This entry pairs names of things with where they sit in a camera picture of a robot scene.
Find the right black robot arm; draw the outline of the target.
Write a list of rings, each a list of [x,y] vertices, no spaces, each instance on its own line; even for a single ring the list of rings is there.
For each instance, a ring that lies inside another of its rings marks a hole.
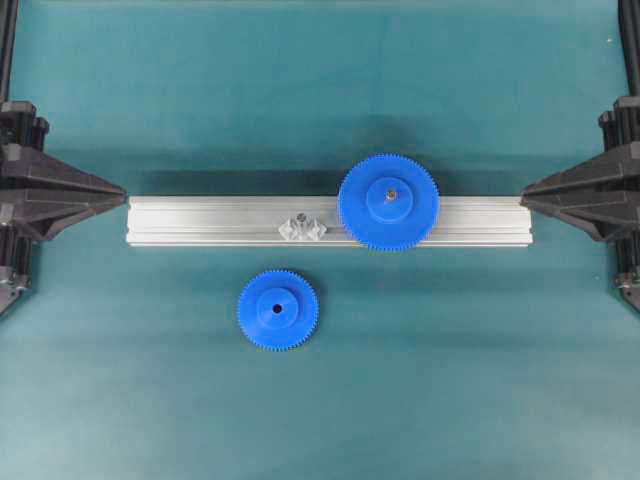
[[[598,125],[604,152],[527,186],[521,205],[611,244],[614,286],[639,309],[639,3],[618,3],[627,96],[603,112]]]

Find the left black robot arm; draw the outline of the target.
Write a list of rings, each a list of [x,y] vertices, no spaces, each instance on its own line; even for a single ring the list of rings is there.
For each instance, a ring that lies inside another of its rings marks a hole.
[[[1,312],[31,288],[34,246],[123,205],[127,192],[44,152],[49,122],[9,87],[19,3],[1,3]]]

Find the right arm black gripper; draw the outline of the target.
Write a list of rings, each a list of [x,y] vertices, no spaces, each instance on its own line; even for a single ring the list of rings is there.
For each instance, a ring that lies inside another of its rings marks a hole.
[[[639,98],[619,97],[613,109],[599,117],[598,124],[606,152],[525,187],[520,204],[571,225],[596,242],[615,241],[617,272],[614,285],[622,299],[638,310],[639,208],[633,208],[628,201],[563,206],[558,196],[546,195],[615,184],[639,176],[639,146],[624,145],[639,140]]]

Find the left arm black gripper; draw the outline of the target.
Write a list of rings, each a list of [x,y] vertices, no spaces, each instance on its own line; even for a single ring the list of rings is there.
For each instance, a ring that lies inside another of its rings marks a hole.
[[[50,155],[49,123],[30,102],[1,104],[1,314],[31,287],[33,241],[123,205],[127,192]],[[21,189],[64,192],[17,192]]]

